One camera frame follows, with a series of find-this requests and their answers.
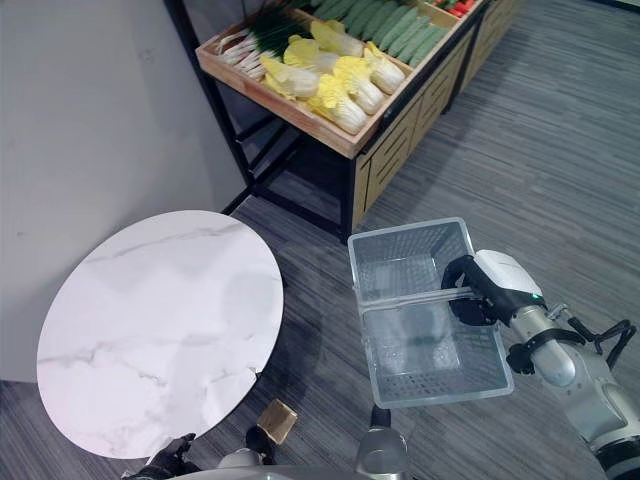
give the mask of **white wall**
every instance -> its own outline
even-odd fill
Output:
[[[244,183],[161,1],[2,10],[0,378],[33,381],[83,256],[150,215],[220,210]]]

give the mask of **vegetable display shelf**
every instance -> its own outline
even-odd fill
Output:
[[[245,28],[244,23],[233,25],[200,45],[184,0],[164,0],[164,3],[247,183],[246,193],[262,196],[346,242],[352,229],[420,139],[440,114],[450,107],[455,96],[466,87],[506,33],[519,1],[478,0],[461,18],[424,1],[416,2],[420,15],[429,16],[432,23],[446,28],[448,32],[415,68],[388,57],[405,73],[405,80],[393,94],[385,96],[382,107],[355,135],[313,113],[306,105],[278,95],[216,55],[218,42]],[[314,20],[308,12],[291,12],[305,24]],[[247,22],[250,21],[251,16],[247,17]],[[264,107],[272,115],[243,132],[236,132],[216,80]],[[248,160],[242,143],[277,118],[284,124],[256,157]],[[259,163],[287,128],[297,132],[297,138],[269,166],[257,173]],[[308,175],[306,180],[317,176],[318,181],[313,183],[318,189],[330,191],[336,197],[338,219],[327,218],[325,214],[271,188],[274,179],[289,165],[296,161],[305,162],[311,157],[318,159],[317,175]],[[328,171],[333,175],[332,180],[327,180]]]

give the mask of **round table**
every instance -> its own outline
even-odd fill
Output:
[[[282,308],[273,254],[243,223],[204,211],[138,222],[91,252],[51,305],[38,345],[47,413],[113,458],[201,435],[256,382]]]

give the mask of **black metal frame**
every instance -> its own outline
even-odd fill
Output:
[[[164,4],[169,12],[169,16],[173,21],[173,24],[178,32],[178,36],[182,42],[184,49],[187,52],[189,61],[195,71],[195,74],[200,82],[200,85],[205,93],[207,101],[213,113],[220,124],[222,134],[227,141],[227,144],[231,150],[233,158],[240,169],[240,173],[247,185],[247,188],[237,197],[229,207],[225,209],[225,212],[230,213],[233,209],[239,205],[244,198],[253,194],[269,200],[270,202],[284,208],[285,210],[294,213],[302,217],[304,220],[322,228],[334,235],[337,235],[343,243],[346,243],[347,238],[351,235],[352,230],[352,218],[353,218],[353,200],[354,200],[354,185],[355,185],[355,172],[356,161],[346,158],[339,153],[326,148],[319,141],[313,139],[311,136],[301,132],[295,126],[290,125],[274,114],[268,113],[265,117],[256,121],[250,127],[241,132],[236,132],[235,127],[229,116],[229,112],[226,108],[224,99],[218,88],[217,80],[205,73],[201,68],[196,57],[195,50],[200,46],[200,42],[197,38],[189,13],[184,4],[184,0],[164,0]],[[398,117],[400,112],[408,105],[411,99],[416,95],[420,88],[428,81],[431,74],[438,68],[441,62],[447,55],[455,48],[458,41],[462,36],[466,35],[472,28],[475,28],[472,41],[467,48],[462,66],[459,70],[458,78],[454,85],[453,92],[447,106],[444,110],[446,112],[459,93],[460,87],[464,80],[464,75],[471,58],[471,53],[475,45],[475,41],[478,35],[479,25],[482,17],[484,16],[488,4],[485,7],[476,10],[472,17],[465,20],[465,25],[461,28],[456,35],[454,35],[447,44],[438,52],[438,54],[429,62],[429,64],[423,68],[420,73],[413,79],[413,81],[405,88],[401,95],[398,96],[396,101],[387,108],[386,112],[382,116],[380,125],[377,128],[376,133],[372,136],[371,140],[365,145],[360,153],[367,153],[375,142],[379,139],[379,136],[386,130],[391,123]],[[263,130],[274,121],[282,121],[282,125],[275,131],[270,139],[267,140],[264,147],[258,152],[258,154],[252,159],[247,159],[247,156],[243,149],[243,143]],[[298,133],[297,138],[288,145],[271,163],[265,167],[260,173],[259,168],[268,153],[275,147],[278,141],[282,138],[287,130],[293,130]],[[331,165],[331,168],[335,169],[339,176],[339,193],[338,200],[340,203],[340,219],[338,222],[325,218],[324,216],[300,205],[299,203],[291,200],[280,193],[277,193],[269,188],[275,178],[286,170],[287,166],[294,161],[296,153],[300,150],[300,147],[304,144],[306,148],[323,148],[323,156],[326,157],[327,162]]]
[[[247,159],[243,149],[243,143],[270,125],[273,121],[279,120],[278,117],[268,113],[265,117],[258,120],[245,130],[236,132],[224,99],[220,93],[220,89],[218,88],[217,80],[206,74],[200,68],[200,64],[198,63],[195,50],[200,46],[200,42],[193,28],[193,24],[191,23],[191,19],[189,18],[189,13],[185,7],[184,0],[164,0],[164,4],[178,32],[182,46],[187,52],[189,61],[196,73],[207,101],[220,124],[220,129],[222,130],[222,134],[231,149],[233,158],[247,185],[247,189],[238,198],[236,198],[233,204],[227,207],[225,211],[233,211],[232,209],[241,203],[247,195],[254,194],[255,196],[263,197],[285,210],[302,217],[323,230],[337,235],[342,242],[346,242],[347,238],[351,234],[355,162],[343,157],[337,152],[328,152],[328,156],[333,157],[328,160],[332,161],[331,163],[337,169],[342,179],[342,188],[340,189],[341,194],[339,195],[340,220],[338,222],[327,219],[322,215],[296,203],[295,201],[271,190],[269,185],[286,169],[287,165],[295,157],[296,150],[302,143],[301,138],[303,136],[307,136],[294,126],[283,122],[271,138],[266,141],[258,154],[252,160]],[[263,162],[267,158],[269,152],[273,150],[285,132],[290,129],[298,133],[298,138],[287,146],[267,167],[260,171],[260,173],[257,173],[260,170],[259,167],[263,166]],[[305,138],[305,141],[309,140],[312,139],[310,137]]]

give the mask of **wooden block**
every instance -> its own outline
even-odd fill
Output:
[[[260,415],[258,426],[271,440],[282,445],[297,420],[298,414],[276,398]]]

